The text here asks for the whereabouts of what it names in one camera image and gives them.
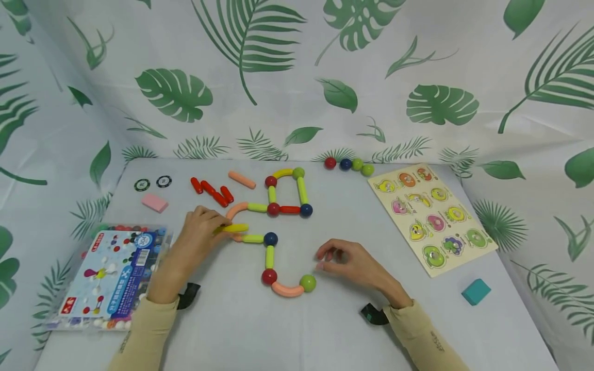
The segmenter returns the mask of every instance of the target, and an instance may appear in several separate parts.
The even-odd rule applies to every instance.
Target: pink eraser
[[[141,202],[143,205],[150,207],[159,214],[162,213],[163,210],[167,209],[167,206],[169,206],[167,201],[153,194],[147,194],[145,197],[143,197]]]

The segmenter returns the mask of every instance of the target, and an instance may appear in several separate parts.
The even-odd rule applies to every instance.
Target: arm
[[[175,322],[178,293],[194,270],[229,233],[213,236],[215,228],[231,221],[198,206],[186,215],[184,227],[150,281],[148,295],[132,315],[132,328],[109,371],[157,371],[163,346]]]
[[[458,354],[433,327],[420,304],[410,298],[400,282],[363,246],[332,239],[319,248],[316,257],[324,260],[318,263],[317,269],[378,290],[386,297],[390,305],[384,308],[384,313],[419,371],[468,371]]]

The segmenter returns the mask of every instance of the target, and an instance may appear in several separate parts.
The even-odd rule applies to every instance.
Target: blue magnetic ball
[[[275,232],[268,232],[264,235],[264,244],[266,246],[276,246],[279,242],[279,237]]]
[[[309,205],[309,204],[303,204],[303,205],[301,205],[301,216],[302,217],[306,217],[307,218],[313,212],[314,212],[314,208],[311,207],[311,205]]]
[[[353,166],[353,161],[348,158],[343,158],[340,162],[340,168],[343,170],[349,170]]]

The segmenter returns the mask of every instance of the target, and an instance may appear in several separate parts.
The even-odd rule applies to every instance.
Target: red stick
[[[200,185],[202,185],[202,188],[204,188],[206,193],[208,193],[212,197],[214,197],[214,194],[217,193],[217,191],[213,188],[213,186],[208,184],[208,182],[206,180],[203,180],[202,182],[200,182]]]
[[[189,180],[189,182],[192,183],[192,187],[194,187],[194,190],[196,191],[197,194],[201,194],[202,192],[204,192],[198,179],[193,177]]]
[[[229,203],[227,202],[227,200],[225,200],[225,198],[223,196],[221,196],[220,193],[215,192],[213,195],[213,198],[216,202],[219,203],[219,205],[221,205],[222,207],[227,207],[229,206]]]
[[[233,195],[231,194],[231,192],[229,192],[229,188],[222,186],[221,193],[223,194],[228,203],[235,201],[235,198],[233,198]]]
[[[301,212],[301,208],[299,206],[281,206],[280,213],[281,214],[299,214]]]

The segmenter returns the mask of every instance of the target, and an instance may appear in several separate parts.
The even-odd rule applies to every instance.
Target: yellow magnetic stick
[[[266,247],[266,269],[274,268],[274,246]]]
[[[248,210],[250,211],[258,211],[259,213],[265,213],[268,209],[268,206],[264,204],[254,204],[252,202],[248,203]]]
[[[297,178],[297,191],[299,191],[299,200],[301,200],[301,204],[309,204],[307,191],[305,190],[305,181],[302,176]]]
[[[249,225],[247,225],[247,224],[231,224],[230,226],[219,227],[219,228],[215,229],[214,232],[215,233],[219,233],[219,232],[237,233],[237,232],[245,232],[248,229],[249,229]]]
[[[264,242],[264,236],[261,236],[259,234],[244,234],[242,236],[243,238],[243,242],[247,242],[247,243],[263,243]]]
[[[268,203],[276,202],[276,188],[274,186],[268,187]]]
[[[293,175],[293,169],[282,169],[277,171],[276,173],[272,174],[276,179],[283,177],[283,176],[290,176]]]

